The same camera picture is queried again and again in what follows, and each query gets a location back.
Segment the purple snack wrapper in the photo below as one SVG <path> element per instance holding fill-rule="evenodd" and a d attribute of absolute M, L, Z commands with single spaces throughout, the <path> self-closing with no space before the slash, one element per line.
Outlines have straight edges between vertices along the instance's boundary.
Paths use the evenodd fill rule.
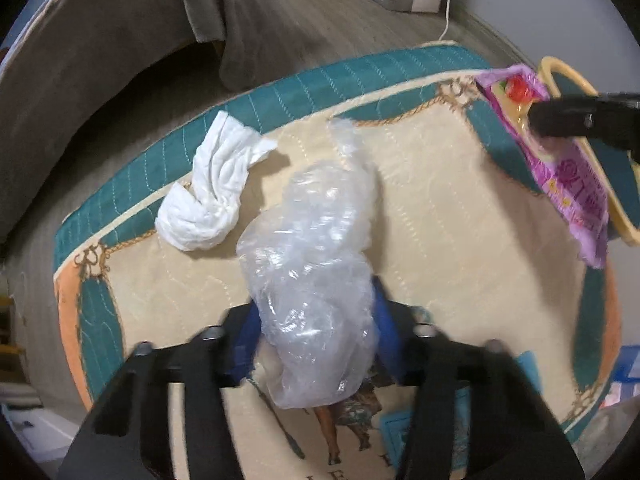
<path fill-rule="evenodd" d="M 602 269 L 608 244 L 608 194 L 576 141 L 544 140 L 530 125 L 532 106 L 550 100 L 546 86 L 523 64 L 485 70 L 476 84 L 522 151 L 536 185 L 578 241 L 580 258 Z"/>

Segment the white tissue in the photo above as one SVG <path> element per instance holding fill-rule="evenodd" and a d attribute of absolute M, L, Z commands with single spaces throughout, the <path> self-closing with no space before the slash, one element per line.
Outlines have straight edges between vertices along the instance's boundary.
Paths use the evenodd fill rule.
<path fill-rule="evenodd" d="M 250 168 L 277 146 L 228 113 L 218 113 L 196 149 L 190 185 L 171 185 L 158 208 L 160 238 L 182 252 L 219 245 L 238 223 Z"/>

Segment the clear plastic bag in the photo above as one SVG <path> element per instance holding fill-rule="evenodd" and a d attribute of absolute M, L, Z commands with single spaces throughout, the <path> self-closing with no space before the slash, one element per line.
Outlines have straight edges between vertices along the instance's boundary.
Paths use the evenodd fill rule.
<path fill-rule="evenodd" d="M 236 245 L 276 366 L 270 396 L 285 410 L 354 394 L 378 344 L 366 256 L 374 166 L 353 122 L 334 119 L 329 132 L 336 157 L 293 174 L 280 203 L 250 222 Z"/>

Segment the teal bin with yellow rim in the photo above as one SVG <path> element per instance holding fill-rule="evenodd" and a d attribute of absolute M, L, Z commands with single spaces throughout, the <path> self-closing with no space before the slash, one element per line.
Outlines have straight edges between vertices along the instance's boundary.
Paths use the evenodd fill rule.
<path fill-rule="evenodd" d="M 581 73 L 554 56 L 540 60 L 537 75 L 554 98 L 598 94 Z M 631 154 L 610 148 L 603 141 L 578 139 L 577 142 L 608 191 L 608 237 L 619 237 L 628 246 L 638 246 L 639 165 Z"/>

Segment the blue plastic package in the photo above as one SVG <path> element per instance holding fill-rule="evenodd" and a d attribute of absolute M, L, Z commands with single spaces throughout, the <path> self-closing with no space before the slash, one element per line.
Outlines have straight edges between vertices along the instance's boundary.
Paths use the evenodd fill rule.
<path fill-rule="evenodd" d="M 614 367 L 610 390 L 601 403 L 609 408 L 628 399 L 636 398 L 640 392 L 640 346 L 623 346 Z"/>

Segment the teal cream patterned rug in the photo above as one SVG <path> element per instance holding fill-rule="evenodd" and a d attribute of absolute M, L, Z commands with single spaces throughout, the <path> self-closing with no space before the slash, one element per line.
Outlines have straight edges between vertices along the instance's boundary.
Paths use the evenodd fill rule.
<path fill-rule="evenodd" d="M 367 256 L 389 300 L 449 339 L 503 342 L 573 447 L 604 399 L 620 351 L 611 270 L 594 270 L 473 77 L 486 62 L 455 44 L 397 50 L 307 70 L 222 107 L 277 151 L 250 172 L 240 226 L 276 206 L 288 179 L 334 159 L 329 123 L 351 119 L 372 157 L 376 196 Z M 156 234 L 160 202 L 190 178 L 208 110 L 122 168 L 62 224 L 54 284 L 63 346 L 89 412 L 137 344 L 184 344 L 250 302 L 238 232 L 187 255 Z M 416 388 L 374 364 L 326 408 L 278 408 L 259 335 L 253 368 L 222 389 L 240 479 L 395 479 Z M 169 391 L 174 478 L 186 460 L 183 391 Z M 471 391 L 454 402 L 451 477 L 466 478 Z"/>

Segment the bed with grey blanket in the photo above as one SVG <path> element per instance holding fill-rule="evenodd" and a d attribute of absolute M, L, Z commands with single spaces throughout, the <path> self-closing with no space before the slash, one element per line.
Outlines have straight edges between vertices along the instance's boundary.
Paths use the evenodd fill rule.
<path fill-rule="evenodd" d="M 1 234 L 82 124 L 138 73 L 192 42 L 218 42 L 224 84 L 257 86 L 279 18 L 273 0 L 48 0 L 1 64 Z"/>

